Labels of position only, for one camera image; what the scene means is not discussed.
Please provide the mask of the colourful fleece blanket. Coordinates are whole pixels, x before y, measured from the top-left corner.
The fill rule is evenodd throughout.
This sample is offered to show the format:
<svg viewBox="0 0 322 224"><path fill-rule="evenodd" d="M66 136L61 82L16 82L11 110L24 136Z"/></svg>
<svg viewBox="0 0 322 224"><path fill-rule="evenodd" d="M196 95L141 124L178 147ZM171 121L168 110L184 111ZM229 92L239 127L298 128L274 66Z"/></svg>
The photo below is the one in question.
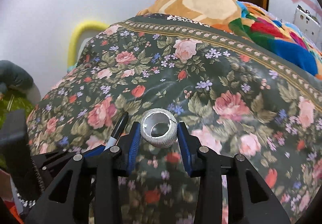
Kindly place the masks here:
<svg viewBox="0 0 322 224"><path fill-rule="evenodd" d="M321 79L321 51L296 25L283 23L250 2L238 1L237 4L241 9L241 17L228 24L231 32Z"/></svg>

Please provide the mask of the orange cream blanket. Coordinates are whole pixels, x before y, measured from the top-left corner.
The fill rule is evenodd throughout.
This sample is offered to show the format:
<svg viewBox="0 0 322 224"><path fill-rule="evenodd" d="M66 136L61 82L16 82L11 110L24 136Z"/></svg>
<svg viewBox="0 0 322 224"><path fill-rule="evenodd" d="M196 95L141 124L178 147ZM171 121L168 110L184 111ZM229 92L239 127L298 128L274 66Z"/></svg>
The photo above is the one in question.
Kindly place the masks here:
<svg viewBox="0 0 322 224"><path fill-rule="evenodd" d="M184 17L228 31L228 24L241 18L242 8L237 0L156 0L152 6L137 14L151 13Z"/></svg>

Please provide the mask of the grey black marker pen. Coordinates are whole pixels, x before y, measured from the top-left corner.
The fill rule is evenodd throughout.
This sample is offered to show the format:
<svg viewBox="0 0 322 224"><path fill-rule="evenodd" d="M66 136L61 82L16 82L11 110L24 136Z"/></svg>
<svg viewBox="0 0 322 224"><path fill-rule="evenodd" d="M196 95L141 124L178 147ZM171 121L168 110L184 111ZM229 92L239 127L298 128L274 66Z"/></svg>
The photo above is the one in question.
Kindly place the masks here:
<svg viewBox="0 0 322 224"><path fill-rule="evenodd" d="M128 112L124 112L120 119L118 120L118 122L116 123L110 138L108 139L106 145L105 145L105 149L107 150L110 147L116 145L117 141L119 140L119 138L121 137L122 133L124 132L124 129L126 128L127 122L129 119L129 113Z"/></svg>

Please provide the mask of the green patterned fabric bag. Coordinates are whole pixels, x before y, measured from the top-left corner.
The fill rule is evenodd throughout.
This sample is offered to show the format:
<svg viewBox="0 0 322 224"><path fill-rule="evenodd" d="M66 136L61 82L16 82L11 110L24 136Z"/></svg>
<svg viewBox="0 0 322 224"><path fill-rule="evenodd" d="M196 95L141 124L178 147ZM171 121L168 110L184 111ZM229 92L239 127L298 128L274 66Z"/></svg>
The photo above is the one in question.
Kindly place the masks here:
<svg viewBox="0 0 322 224"><path fill-rule="evenodd" d="M11 89L9 89L3 96L0 105L0 127L3 126L8 113L18 109L23 109L26 117L28 117L34 107L24 93Z"/></svg>

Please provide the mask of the yellow foam tube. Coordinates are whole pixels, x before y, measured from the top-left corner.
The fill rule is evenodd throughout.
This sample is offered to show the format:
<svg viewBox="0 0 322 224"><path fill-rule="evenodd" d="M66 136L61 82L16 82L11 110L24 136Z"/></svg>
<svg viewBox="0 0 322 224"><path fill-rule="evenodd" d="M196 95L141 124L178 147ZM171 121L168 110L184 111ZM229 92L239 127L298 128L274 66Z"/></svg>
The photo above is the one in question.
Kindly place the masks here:
<svg viewBox="0 0 322 224"><path fill-rule="evenodd" d="M78 60L78 43L83 34L92 31L104 31L109 25L99 21L83 21L78 24L71 34L67 54L67 71L69 72Z"/></svg>

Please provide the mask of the grey tape roll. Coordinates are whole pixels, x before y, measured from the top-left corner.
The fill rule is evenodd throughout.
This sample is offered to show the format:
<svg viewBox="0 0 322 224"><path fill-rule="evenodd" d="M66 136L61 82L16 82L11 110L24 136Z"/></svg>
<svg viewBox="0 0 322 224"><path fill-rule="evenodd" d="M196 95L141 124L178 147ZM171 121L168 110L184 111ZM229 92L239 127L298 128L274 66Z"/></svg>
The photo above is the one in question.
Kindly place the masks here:
<svg viewBox="0 0 322 224"><path fill-rule="evenodd" d="M177 120L166 109L150 109L141 118L140 133L149 144L169 148L177 140Z"/></svg>

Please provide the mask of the dark floral bedspread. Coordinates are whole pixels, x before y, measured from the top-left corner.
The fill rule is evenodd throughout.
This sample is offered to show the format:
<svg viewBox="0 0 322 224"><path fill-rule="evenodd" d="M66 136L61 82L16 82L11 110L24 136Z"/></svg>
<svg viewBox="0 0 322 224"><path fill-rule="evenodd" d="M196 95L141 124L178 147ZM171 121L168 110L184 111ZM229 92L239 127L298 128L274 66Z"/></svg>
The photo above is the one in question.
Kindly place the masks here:
<svg viewBox="0 0 322 224"><path fill-rule="evenodd" d="M27 119L34 155L107 144L123 113L140 149L120 177L125 223L192 223L199 180L177 129L219 155L243 155L292 222L321 188L321 81L242 37L172 15L109 26Z"/></svg>

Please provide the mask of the white cardboard box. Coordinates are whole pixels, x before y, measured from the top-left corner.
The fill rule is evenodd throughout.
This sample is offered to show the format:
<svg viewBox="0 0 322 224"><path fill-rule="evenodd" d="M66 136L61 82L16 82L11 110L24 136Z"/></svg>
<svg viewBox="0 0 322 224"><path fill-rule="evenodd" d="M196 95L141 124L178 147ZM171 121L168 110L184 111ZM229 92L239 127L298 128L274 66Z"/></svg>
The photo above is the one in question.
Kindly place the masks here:
<svg viewBox="0 0 322 224"><path fill-rule="evenodd" d="M298 5L295 11L293 23L300 29L302 34L318 45L321 25L313 18L308 10L304 10L300 5Z"/></svg>

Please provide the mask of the dark green cushion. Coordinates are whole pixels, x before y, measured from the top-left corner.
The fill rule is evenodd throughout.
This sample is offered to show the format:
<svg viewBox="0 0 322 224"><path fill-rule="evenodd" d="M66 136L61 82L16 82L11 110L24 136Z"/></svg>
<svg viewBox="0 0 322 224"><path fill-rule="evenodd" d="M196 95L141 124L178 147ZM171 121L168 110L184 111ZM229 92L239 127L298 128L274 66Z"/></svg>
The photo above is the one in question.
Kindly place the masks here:
<svg viewBox="0 0 322 224"><path fill-rule="evenodd" d="M20 91L29 90L34 84L31 75L9 60L1 60L1 94L5 95L10 87Z"/></svg>

